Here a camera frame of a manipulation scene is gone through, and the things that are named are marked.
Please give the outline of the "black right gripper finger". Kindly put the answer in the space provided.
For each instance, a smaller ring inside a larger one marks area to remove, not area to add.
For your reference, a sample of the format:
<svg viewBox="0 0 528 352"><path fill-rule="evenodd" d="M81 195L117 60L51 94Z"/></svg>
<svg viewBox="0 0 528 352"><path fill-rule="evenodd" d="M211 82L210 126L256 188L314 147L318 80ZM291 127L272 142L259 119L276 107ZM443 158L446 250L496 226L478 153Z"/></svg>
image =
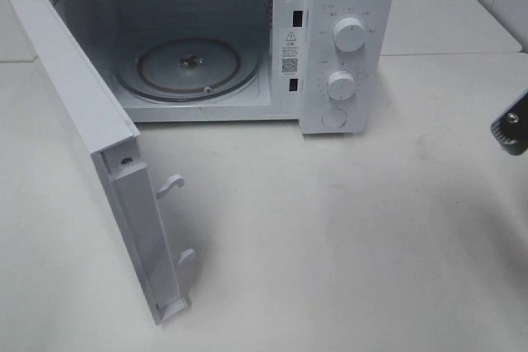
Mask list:
<svg viewBox="0 0 528 352"><path fill-rule="evenodd" d="M527 151L527 97L523 92L490 125L493 137L512 156Z"/></svg>

